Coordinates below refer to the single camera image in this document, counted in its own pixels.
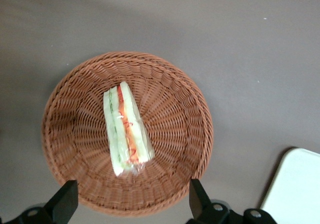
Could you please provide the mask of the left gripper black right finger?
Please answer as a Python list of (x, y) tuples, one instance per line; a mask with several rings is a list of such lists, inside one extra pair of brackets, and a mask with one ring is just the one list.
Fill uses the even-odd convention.
[(211, 200), (199, 179), (189, 182), (189, 207), (192, 218), (187, 224), (233, 224), (231, 210), (221, 200)]

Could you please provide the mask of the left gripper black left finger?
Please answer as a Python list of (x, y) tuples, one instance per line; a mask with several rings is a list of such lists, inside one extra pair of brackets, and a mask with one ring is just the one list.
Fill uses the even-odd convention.
[(67, 224), (78, 208), (78, 182), (68, 180), (44, 206), (26, 209), (9, 224)]

